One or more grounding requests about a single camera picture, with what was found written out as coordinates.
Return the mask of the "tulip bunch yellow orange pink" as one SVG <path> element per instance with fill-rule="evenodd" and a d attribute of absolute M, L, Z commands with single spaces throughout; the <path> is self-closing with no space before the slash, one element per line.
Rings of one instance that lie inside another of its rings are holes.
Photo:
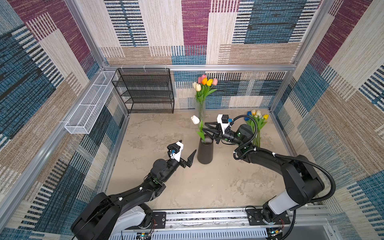
<path fill-rule="evenodd" d="M 200 84 L 202 87 L 202 93 L 201 93 L 201 102 L 205 101 L 206 98 L 214 93 L 217 89 L 214 87 L 218 84 L 218 79 L 208 79 L 207 77 L 203 80 L 203 82 Z"/>

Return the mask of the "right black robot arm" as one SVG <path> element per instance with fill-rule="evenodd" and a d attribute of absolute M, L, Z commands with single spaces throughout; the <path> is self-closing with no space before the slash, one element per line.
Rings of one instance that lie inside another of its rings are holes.
<path fill-rule="evenodd" d="M 270 169 L 283 177 L 285 190 L 279 195 L 268 200 L 261 210 L 263 221 L 273 224 L 288 210 L 296 210 L 311 202 L 317 194 L 325 189 L 325 184 L 304 156 L 296 158 L 283 156 L 269 150 L 258 148 L 252 144 L 255 137 L 252 128 L 243 124 L 236 132 L 231 130 L 231 124 L 222 127 L 220 123 L 206 123 L 202 128 L 206 134 L 216 143 L 226 141 L 240 147 L 234 151 L 239 160 L 250 164 L 256 164 Z"/>

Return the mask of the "tulip bunch blue yellow white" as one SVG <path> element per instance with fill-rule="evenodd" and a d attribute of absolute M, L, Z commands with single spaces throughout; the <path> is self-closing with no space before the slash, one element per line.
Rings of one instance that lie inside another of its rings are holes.
<path fill-rule="evenodd" d="M 257 135 L 253 138 L 253 145 L 260 147 L 261 146 L 261 129 L 268 123 L 269 115 L 262 115 L 260 110 L 251 110 L 247 112 L 247 118 L 245 121 L 249 125 L 253 132 L 256 132 Z"/>

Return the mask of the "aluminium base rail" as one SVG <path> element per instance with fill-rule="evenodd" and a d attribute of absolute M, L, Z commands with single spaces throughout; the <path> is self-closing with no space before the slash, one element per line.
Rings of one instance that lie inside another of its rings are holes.
<path fill-rule="evenodd" d="M 250 226 L 246 207 L 151 210 L 135 207 L 118 218 L 107 240 L 339 240 L 324 206 L 287 211 L 290 225 Z M 166 212 L 164 229 L 140 227 L 145 215 Z"/>

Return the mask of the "aluminium frame crossbar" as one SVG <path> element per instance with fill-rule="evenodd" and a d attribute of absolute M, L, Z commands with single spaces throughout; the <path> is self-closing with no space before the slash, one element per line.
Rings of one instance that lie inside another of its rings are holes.
<path fill-rule="evenodd" d="M 296 65 L 114 65 L 104 67 L 105 71 L 115 71 L 116 69 L 169 69 L 173 72 L 284 72 L 294 71 Z"/>

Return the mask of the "clear glass vase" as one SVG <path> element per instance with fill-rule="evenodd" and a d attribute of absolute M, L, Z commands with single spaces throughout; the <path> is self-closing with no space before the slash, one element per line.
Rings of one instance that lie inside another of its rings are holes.
<path fill-rule="evenodd" d="M 195 105 L 195 116 L 199 118 L 200 121 L 203 121 L 206 117 L 206 102 L 196 101 Z"/>

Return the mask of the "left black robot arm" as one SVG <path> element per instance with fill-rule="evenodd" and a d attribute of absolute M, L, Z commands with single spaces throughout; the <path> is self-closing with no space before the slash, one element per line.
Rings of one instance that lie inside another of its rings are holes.
<path fill-rule="evenodd" d="M 178 167 L 191 167 L 197 151 L 188 159 L 158 159 L 139 186 L 125 192 L 109 195 L 99 193 L 87 204 L 71 225 L 73 239 L 107 240 L 121 217 L 127 211 L 157 198 L 166 188 L 165 182 Z"/>

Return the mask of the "dark cylindrical vase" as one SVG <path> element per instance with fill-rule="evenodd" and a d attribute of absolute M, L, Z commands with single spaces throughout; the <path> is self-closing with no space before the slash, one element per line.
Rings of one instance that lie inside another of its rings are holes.
<path fill-rule="evenodd" d="M 214 155 L 214 145 L 213 140 L 205 135 L 205 140 L 200 139 L 199 142 L 199 148 L 198 148 L 198 161 L 203 164 L 207 165 L 210 164 L 213 160 Z"/>

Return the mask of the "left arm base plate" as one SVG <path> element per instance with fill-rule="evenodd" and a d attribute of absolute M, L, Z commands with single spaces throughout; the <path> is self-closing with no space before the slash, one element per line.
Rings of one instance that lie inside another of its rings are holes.
<path fill-rule="evenodd" d="M 152 212 L 145 215 L 140 227 L 143 229 L 164 229 L 166 227 L 166 220 L 166 212 Z"/>

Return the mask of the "pink tulip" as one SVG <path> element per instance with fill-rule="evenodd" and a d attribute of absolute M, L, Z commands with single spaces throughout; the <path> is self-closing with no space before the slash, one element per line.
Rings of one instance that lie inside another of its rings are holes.
<path fill-rule="evenodd" d="M 201 77 L 199 77 L 198 84 L 201 84 L 206 77 L 207 77 L 206 75 L 202 75 Z"/>

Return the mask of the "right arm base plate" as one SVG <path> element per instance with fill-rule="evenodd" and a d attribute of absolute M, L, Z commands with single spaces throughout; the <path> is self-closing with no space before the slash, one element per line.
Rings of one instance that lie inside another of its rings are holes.
<path fill-rule="evenodd" d="M 247 206 L 245 208 L 245 212 L 250 226 L 282 226 L 291 224 L 291 220 L 287 212 L 283 212 L 280 215 L 275 215 L 273 213 L 268 215 L 262 208 L 256 208 L 254 206 Z"/>

